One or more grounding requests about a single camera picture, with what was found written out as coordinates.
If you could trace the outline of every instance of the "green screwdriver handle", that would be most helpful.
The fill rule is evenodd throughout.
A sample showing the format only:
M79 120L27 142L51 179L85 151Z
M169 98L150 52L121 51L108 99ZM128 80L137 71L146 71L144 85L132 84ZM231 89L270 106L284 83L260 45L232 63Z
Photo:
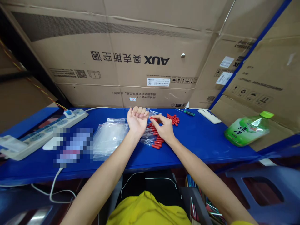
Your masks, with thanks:
M189 112L189 111L187 111L186 109L184 110L184 112L185 112L186 114L190 115L190 116L195 116L195 114L194 114L194 113L192 113L192 112Z

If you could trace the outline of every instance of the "green bottle cap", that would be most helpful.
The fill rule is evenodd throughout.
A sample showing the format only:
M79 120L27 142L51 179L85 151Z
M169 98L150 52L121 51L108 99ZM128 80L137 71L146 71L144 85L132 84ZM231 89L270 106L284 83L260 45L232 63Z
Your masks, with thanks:
M268 119L270 119L270 118L272 118L272 117L274 116L273 113L268 112L268 111L262 111L262 112L260 113L260 115L261 115L262 117L265 117L265 118L268 118Z

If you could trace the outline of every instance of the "clear plastic bag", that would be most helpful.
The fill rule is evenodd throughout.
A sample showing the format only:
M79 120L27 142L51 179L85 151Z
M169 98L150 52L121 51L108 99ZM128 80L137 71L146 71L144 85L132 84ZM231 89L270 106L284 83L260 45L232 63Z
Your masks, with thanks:
M108 118L100 124L93 137L93 160L106 160L121 144L128 130L125 118Z
M151 110L150 108L146 108L146 111L149 111L149 118L150 118L151 116L161 114L160 112L153 111L153 110Z

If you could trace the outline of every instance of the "finger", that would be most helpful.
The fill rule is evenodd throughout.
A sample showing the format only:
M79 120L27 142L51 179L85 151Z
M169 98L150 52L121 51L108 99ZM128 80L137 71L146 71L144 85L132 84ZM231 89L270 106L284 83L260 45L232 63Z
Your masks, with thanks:
M146 108L143 108L141 111L140 117L144 117L145 112L146 112Z
M146 111L145 113L144 113L144 118L148 118L149 117L149 111Z
M162 114L154 115L153 118L160 119L163 124L168 120L168 118L164 117Z
M135 116L136 113L137 113L137 111L138 111L138 107L135 106L135 107L133 108L133 110L132 110L132 115Z
M155 126L156 130L158 131L158 129L160 128L160 125L154 119L150 119L150 121Z
M142 112L143 108L142 107L139 107L138 110L137 110L137 113L135 114L136 117L139 117L141 112Z
M127 113L127 117L131 117L132 116L132 108L130 107L130 109L128 110L128 113Z

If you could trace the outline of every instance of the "yellow shirt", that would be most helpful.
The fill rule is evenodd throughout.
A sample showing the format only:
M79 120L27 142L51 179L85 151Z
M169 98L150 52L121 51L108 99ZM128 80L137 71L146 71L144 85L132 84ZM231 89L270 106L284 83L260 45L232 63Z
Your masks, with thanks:
M149 192L139 196L127 197L113 211L107 225L191 225L186 212L179 206L165 206L156 201ZM252 225L244 221L235 221L231 225Z

